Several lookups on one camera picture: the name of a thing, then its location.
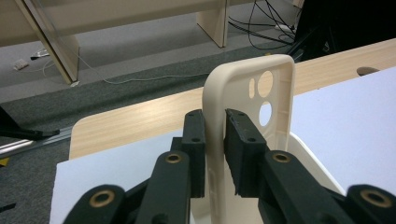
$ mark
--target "oval hole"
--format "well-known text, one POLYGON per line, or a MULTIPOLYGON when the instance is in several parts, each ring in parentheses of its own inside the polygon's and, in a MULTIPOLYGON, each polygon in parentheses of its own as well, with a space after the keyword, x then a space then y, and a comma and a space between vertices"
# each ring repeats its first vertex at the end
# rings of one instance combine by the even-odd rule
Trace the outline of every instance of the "oval hole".
POLYGON ((257 83, 257 90, 261 97, 265 97, 270 93, 274 82, 273 74, 270 71, 266 71, 262 74, 257 83))
POLYGON ((270 121, 272 115, 272 107, 268 102, 264 102, 260 108, 260 125, 265 126, 270 121))
POLYGON ((253 99, 254 97, 254 93, 255 93, 254 83, 255 83, 254 78, 252 78, 248 83, 248 97, 250 97, 250 99, 253 99))

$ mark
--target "floor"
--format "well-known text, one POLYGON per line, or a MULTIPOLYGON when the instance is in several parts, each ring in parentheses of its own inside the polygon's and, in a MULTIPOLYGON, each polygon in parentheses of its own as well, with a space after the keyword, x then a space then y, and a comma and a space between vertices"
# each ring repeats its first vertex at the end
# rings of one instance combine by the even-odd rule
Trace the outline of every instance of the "floor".
MULTIPOLYGON (((296 22, 299 9, 291 1, 272 2, 286 23, 296 22)), ((253 4, 231 7, 229 16, 248 22, 252 8, 253 4)), ((257 7, 251 18, 251 23, 274 24, 257 7)), ((282 35, 273 26, 250 26, 250 30, 272 38, 282 35)), ((195 14, 78 34, 76 38, 80 45, 77 87, 104 78, 251 46, 247 33, 229 26, 227 47, 219 48, 196 24, 195 14)), ((251 36, 253 44, 269 41, 251 36)), ((72 88, 65 84, 55 66, 48 67, 52 65, 50 57, 30 60, 30 56, 42 48, 41 42, 0 48, 0 104, 72 88), (13 64, 19 59, 28 62, 29 66, 15 71, 13 64)))

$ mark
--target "wooden table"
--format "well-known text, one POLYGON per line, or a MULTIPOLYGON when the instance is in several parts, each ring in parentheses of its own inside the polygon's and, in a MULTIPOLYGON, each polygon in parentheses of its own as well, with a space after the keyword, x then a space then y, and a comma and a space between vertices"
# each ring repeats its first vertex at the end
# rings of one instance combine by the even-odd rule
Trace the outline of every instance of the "wooden table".
MULTIPOLYGON (((359 77, 357 69, 396 66, 396 39, 296 64, 294 94, 359 77)), ((183 126, 186 113, 202 108, 203 88, 81 119, 73 128, 69 159, 126 145, 183 126)))

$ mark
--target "gray carpet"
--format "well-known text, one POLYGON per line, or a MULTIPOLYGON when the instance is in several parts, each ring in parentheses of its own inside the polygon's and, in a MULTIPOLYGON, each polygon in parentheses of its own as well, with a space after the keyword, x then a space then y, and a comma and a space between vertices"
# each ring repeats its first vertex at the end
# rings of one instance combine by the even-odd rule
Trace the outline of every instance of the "gray carpet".
MULTIPOLYGON (((278 47, 278 43, 260 45, 260 48, 278 47)), ((272 54, 285 53, 289 47, 269 50, 272 54)), ((204 86, 207 75, 222 63, 263 56, 252 47, 236 49, 218 55, 183 63, 169 64, 146 71, 112 78, 164 78, 147 82, 128 82, 110 85, 104 81, 77 86, 72 89, 38 95, 1 104, 23 128, 50 131, 73 126, 89 115, 127 105, 138 104, 181 91, 204 86)), ((0 145, 9 141, 0 137, 0 145)), ((8 166, 0 168, 0 207, 15 203, 13 209, 0 213, 0 223, 49 223, 50 203, 56 164, 68 159, 70 140, 63 140, 12 156, 8 166)))

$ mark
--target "wooden desk leg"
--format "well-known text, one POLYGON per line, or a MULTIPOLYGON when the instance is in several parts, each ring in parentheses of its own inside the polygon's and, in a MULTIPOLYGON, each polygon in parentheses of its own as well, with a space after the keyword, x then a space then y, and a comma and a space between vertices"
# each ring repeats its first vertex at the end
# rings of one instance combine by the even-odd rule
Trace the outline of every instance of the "wooden desk leg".
POLYGON ((197 23, 220 48, 227 45, 228 0, 220 0, 221 7, 196 13, 197 23))
POLYGON ((73 35, 59 36, 46 13, 30 0, 15 0, 26 20, 35 30, 64 81, 71 84, 78 80, 78 42, 73 35))

